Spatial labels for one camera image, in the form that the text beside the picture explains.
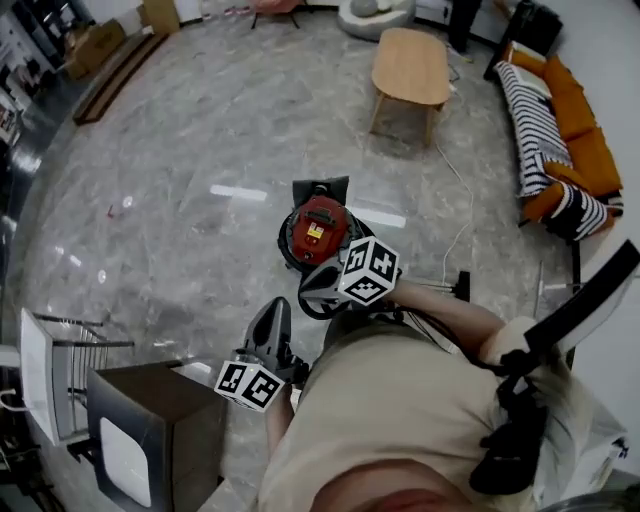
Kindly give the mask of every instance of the marble floor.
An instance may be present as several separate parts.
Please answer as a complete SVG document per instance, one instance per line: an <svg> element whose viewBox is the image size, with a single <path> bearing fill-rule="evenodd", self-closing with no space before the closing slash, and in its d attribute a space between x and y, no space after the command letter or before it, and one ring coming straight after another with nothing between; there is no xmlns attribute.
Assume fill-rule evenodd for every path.
<svg viewBox="0 0 640 512"><path fill-rule="evenodd" d="M276 236L292 180L341 175L351 177L349 204L387 222L368 221L406 275L441 279L471 214L468 193L436 146L424 148L422 110L389 102L367 134L376 46L341 32L335 17L300 13L301 30L283 19L251 31L242 16L186 28L99 123L63 127L25 257L12 262L14 310L108 318L135 340L130 362L222 360L260 306L283 295L293 350L312 360L326 325L299 309L298 276ZM511 125L500 91L482 79L490 50L472 43L470 52L473 63L450 57L457 93L434 134L474 194L447 276L469 270L475 302L505 319L531 315L539 262L547 279L564 278L569 254L542 227L517 227ZM117 510L85 463L44 446L69 511ZM246 510L265 448L262 417L232 408L227 481L203 510Z"/></svg>

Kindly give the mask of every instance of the pink chair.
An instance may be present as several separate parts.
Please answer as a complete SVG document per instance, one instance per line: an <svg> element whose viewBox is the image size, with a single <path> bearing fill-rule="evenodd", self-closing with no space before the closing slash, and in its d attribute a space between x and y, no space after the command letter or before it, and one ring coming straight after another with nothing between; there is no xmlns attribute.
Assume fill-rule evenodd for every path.
<svg viewBox="0 0 640 512"><path fill-rule="evenodd" d="M256 28L256 22L259 15L272 15L272 14L288 14L291 21L296 28L300 28L296 19L293 17L293 9L300 4L300 0L251 0L253 7L256 10L256 15L253 18L253 24L251 30Z"/></svg>

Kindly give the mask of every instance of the orange sofa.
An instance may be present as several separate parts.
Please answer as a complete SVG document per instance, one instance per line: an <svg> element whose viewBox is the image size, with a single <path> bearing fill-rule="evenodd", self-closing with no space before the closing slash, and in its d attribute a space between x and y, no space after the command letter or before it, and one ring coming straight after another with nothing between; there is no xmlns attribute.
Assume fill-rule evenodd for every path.
<svg viewBox="0 0 640 512"><path fill-rule="evenodd" d="M583 87L557 56L546 59L515 42L495 69L518 139L525 220L543 222L572 240L610 227L622 213L622 183ZM564 214L566 222L588 224L592 206L601 210L601 217L575 236L573 226L558 229L555 220L573 192L574 201L591 203L582 216L579 210Z"/></svg>

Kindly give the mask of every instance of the yellow label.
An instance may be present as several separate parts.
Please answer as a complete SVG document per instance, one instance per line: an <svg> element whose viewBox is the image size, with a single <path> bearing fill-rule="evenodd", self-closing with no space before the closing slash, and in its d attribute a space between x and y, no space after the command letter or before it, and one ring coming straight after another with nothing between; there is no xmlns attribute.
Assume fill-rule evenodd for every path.
<svg viewBox="0 0 640 512"><path fill-rule="evenodd" d="M311 223L311 226L309 226L309 231L307 231L307 235L310 235L314 238L322 238L322 233L324 233L324 228L321 228L315 222Z"/></svg>

